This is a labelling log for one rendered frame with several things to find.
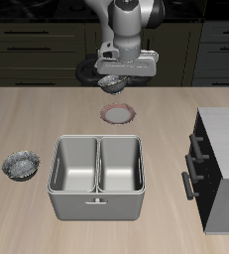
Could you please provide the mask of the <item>white plate with red rim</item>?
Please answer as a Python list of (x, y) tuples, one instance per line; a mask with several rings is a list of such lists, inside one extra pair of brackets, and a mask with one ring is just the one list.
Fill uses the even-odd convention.
[(100, 118), (113, 125), (130, 123), (136, 116), (136, 111), (127, 103), (113, 103), (104, 106), (100, 111)]

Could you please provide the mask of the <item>white basket with two bins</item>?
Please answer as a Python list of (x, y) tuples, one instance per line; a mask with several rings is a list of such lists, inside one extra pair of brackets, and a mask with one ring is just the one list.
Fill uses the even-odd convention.
[(47, 191), (60, 220), (136, 220), (146, 190), (136, 135), (63, 135)]

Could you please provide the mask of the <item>grey speckled bowl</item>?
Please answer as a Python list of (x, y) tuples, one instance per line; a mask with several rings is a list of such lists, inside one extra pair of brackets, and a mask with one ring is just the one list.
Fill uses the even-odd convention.
[(109, 94), (118, 94), (126, 86), (128, 77), (126, 75), (109, 74), (98, 81), (101, 89)]
[(40, 162), (40, 157), (34, 152), (19, 151), (3, 162), (1, 170), (10, 180), (25, 182), (36, 174)]

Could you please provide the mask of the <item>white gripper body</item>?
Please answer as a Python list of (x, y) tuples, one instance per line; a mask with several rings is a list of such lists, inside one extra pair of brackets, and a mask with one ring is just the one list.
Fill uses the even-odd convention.
[(140, 56), (130, 62), (100, 58), (95, 64), (99, 74), (132, 76), (155, 76), (159, 54), (154, 51), (141, 51)]

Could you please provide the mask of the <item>dark kitchen cupboards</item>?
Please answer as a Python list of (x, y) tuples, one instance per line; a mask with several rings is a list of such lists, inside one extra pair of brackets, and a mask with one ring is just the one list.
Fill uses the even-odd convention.
[[(203, 28), (192, 0), (163, 0), (165, 18), (141, 29), (141, 49), (159, 54), (150, 86), (190, 86)], [(79, 86), (75, 71), (102, 45), (84, 0), (0, 0), (0, 86)]]

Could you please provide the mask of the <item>dark cabinet with white top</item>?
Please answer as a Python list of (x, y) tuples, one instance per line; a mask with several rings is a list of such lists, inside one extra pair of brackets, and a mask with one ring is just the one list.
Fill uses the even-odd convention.
[(196, 201), (206, 234), (229, 235), (229, 107), (199, 107), (189, 140), (186, 198)]

